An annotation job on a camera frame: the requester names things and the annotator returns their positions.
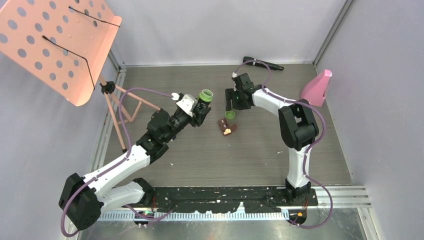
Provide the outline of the green black pill bottle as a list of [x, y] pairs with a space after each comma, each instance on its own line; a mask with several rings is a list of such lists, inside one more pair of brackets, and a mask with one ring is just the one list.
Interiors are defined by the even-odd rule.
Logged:
[[206, 108], [213, 100], [214, 93], [209, 89], [203, 89], [198, 95], [198, 103], [202, 108]]

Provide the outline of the brown translucent pill container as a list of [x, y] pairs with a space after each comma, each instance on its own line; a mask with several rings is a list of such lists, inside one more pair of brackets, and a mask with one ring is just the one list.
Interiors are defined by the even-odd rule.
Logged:
[[[219, 126], [223, 136], [225, 136], [225, 137], [231, 135], [233, 132], [235, 132], [238, 129], [238, 125], [236, 123], [230, 123], [230, 122], [228, 122], [228, 120], [226, 118], [219, 119], [217, 121], [217, 123], [218, 123], [218, 126]], [[231, 134], [224, 135], [224, 131], [226, 129], [231, 129]]]

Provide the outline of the green bottle cap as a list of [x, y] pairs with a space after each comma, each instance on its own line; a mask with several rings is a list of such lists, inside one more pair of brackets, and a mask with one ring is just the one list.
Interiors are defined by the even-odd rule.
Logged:
[[236, 113], [233, 110], [226, 111], [224, 114], [225, 118], [228, 120], [232, 120], [235, 118]]

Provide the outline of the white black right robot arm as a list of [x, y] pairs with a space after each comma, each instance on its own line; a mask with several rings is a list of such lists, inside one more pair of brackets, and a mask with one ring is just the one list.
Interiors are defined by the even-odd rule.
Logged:
[[311, 191], [310, 150], [319, 128], [307, 100], [280, 96], [261, 84], [255, 85], [247, 73], [232, 74], [233, 88], [225, 90], [226, 110], [249, 110], [259, 107], [278, 117], [282, 141], [289, 150], [289, 171], [283, 198], [299, 205]]

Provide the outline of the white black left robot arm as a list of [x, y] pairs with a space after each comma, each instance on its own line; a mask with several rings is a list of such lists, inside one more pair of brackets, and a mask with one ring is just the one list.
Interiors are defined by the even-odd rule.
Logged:
[[69, 219], [82, 231], [110, 210], [130, 204], [148, 207], [153, 202], [154, 190], [146, 180], [136, 178], [120, 187], [117, 184], [161, 158], [169, 149], [168, 143], [187, 125], [201, 126], [211, 111], [210, 103], [210, 99], [184, 95], [176, 102], [174, 114], [164, 109], [155, 111], [146, 133], [126, 153], [84, 176], [70, 175], [58, 203], [62, 209], [61, 227]]

